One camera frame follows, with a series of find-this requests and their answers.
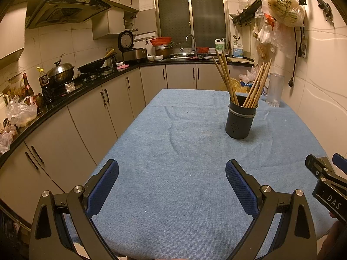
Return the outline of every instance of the pink cloth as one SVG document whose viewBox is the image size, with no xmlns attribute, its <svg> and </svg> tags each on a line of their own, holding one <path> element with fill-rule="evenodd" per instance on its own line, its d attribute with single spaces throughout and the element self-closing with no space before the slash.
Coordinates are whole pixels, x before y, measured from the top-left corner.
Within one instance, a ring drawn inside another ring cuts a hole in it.
<svg viewBox="0 0 347 260">
<path fill-rule="evenodd" d="M 129 64 L 123 64 L 120 67 L 117 67 L 117 69 L 123 69 L 129 67 Z"/>
</svg>

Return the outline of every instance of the faucet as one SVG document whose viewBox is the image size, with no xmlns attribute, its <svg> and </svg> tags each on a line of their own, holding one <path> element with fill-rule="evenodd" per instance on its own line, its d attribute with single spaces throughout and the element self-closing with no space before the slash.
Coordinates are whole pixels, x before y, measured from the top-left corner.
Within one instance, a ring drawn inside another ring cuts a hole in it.
<svg viewBox="0 0 347 260">
<path fill-rule="evenodd" d="M 194 37 L 193 34 L 188 34 L 188 35 L 186 36 L 186 41 L 188 41 L 188 37 L 189 37 L 189 36 L 191 36 L 191 37 L 193 38 L 193 40 L 194 40 L 194 46 L 193 46 L 193 44 L 192 44 L 192 49 L 193 49 L 194 56 L 196 57 L 196 56 L 197 56 L 196 40 L 195 40 L 195 37 Z"/>
</svg>

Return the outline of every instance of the hand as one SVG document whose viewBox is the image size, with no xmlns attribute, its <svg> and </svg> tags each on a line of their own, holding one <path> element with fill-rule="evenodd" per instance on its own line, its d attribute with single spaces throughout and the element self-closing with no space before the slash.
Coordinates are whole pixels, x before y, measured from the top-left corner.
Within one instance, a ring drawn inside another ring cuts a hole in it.
<svg viewBox="0 0 347 260">
<path fill-rule="evenodd" d="M 329 230 L 327 238 L 324 240 L 322 244 L 322 249 L 318 253 L 317 260 L 322 260 L 328 254 L 328 252 L 332 249 L 337 239 L 340 236 L 340 233 L 343 229 L 343 224 L 340 221 L 336 221 Z"/>
</svg>

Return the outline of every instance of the table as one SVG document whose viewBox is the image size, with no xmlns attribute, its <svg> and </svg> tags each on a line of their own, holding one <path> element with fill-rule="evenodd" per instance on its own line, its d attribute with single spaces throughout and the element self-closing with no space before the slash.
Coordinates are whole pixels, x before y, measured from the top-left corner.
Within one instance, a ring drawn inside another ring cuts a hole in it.
<svg viewBox="0 0 347 260">
<path fill-rule="evenodd" d="M 261 185 L 302 189 L 317 237 L 330 228 L 304 163 L 326 154 L 308 127 L 286 104 L 271 107 L 262 97 L 249 136 L 235 140 L 225 133 L 228 103 L 223 91 L 164 89 L 111 148 L 94 174 L 111 158 L 119 177 L 93 221 L 112 250 L 138 260 L 225 260 L 252 220 L 226 178 L 230 159 Z"/>
</svg>

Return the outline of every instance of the range hood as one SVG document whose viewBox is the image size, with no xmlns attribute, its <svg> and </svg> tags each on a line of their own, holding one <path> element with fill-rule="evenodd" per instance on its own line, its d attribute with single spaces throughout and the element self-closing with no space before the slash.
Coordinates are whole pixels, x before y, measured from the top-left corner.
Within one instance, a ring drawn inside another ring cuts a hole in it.
<svg viewBox="0 0 347 260">
<path fill-rule="evenodd" d="M 83 22 L 110 7 L 102 0 L 42 0 L 26 27 Z"/>
</svg>

